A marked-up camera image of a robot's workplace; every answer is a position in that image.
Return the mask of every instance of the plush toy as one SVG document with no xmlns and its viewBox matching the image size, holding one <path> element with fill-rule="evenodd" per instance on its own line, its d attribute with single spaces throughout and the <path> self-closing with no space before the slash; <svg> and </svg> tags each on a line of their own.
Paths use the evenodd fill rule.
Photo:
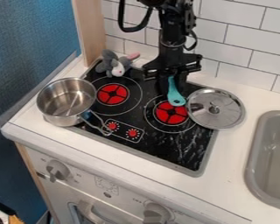
<svg viewBox="0 0 280 224">
<path fill-rule="evenodd" d="M 116 77 L 123 76 L 124 73 L 130 69 L 133 60 L 139 58 L 140 53 L 133 53 L 119 59 L 117 55 L 110 50 L 103 50 L 101 55 L 102 62 L 95 68 L 95 71 L 97 73 L 106 72 L 107 76 L 110 78 L 113 75 Z"/>
</svg>

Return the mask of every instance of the black cooktop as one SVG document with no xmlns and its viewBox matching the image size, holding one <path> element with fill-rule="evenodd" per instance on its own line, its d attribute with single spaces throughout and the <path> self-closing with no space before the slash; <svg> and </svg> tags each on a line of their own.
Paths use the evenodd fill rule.
<svg viewBox="0 0 280 224">
<path fill-rule="evenodd" d="M 185 107 L 173 107 L 166 97 L 159 95 L 156 80 L 144 80 L 143 72 L 130 69 L 123 77 L 108 78 L 93 68 L 85 80 L 96 87 L 96 102 L 92 110 L 113 130 L 111 136 L 103 136 L 96 129 L 81 123 L 77 128 L 107 138 L 141 155 L 160 158 L 162 164 L 174 164 L 174 169 L 201 171 L 207 161 L 214 140 L 214 131 L 193 122 Z M 200 86 L 186 84 L 184 97 Z M 98 124 L 90 116 L 89 121 Z"/>
</svg>

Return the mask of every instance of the pot lid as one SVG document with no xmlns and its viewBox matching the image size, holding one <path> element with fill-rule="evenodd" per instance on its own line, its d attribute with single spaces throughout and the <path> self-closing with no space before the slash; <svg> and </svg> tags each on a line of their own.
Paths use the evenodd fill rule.
<svg viewBox="0 0 280 224">
<path fill-rule="evenodd" d="M 203 88 L 190 94 L 189 116 L 199 125 L 212 129 L 230 129 L 242 122 L 245 108 L 235 95 L 220 89 Z"/>
</svg>

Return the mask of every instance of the oven handle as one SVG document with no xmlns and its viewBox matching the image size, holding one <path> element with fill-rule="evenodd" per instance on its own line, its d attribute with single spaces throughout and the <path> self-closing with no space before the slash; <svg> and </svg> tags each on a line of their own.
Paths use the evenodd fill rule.
<svg viewBox="0 0 280 224">
<path fill-rule="evenodd" d="M 112 220 L 109 220 L 101 216 L 95 209 L 95 206 L 91 206 L 84 200 L 81 200 L 78 204 L 79 211 L 88 219 L 94 222 L 94 224 L 117 224 Z"/>
</svg>

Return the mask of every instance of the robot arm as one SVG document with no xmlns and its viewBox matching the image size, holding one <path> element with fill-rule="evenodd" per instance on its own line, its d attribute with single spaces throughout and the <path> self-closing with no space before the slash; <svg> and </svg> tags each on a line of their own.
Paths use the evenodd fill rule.
<svg viewBox="0 0 280 224">
<path fill-rule="evenodd" d="M 124 32 L 136 32 L 143 29 L 149 22 L 152 10 L 158 10 L 160 19 L 159 53 L 151 62 L 143 66 L 145 78 L 156 77 L 161 94 L 168 93 L 168 79 L 174 77 L 175 85 L 182 92 L 189 73 L 201 69 L 202 56 L 191 51 L 197 45 L 197 37 L 193 31 L 196 17 L 193 13 L 193 0 L 139 0 L 148 6 L 143 21 L 135 27 L 124 27 L 125 0 L 120 0 L 118 24 Z M 186 38 L 191 35 L 195 42 L 186 46 Z"/>
</svg>

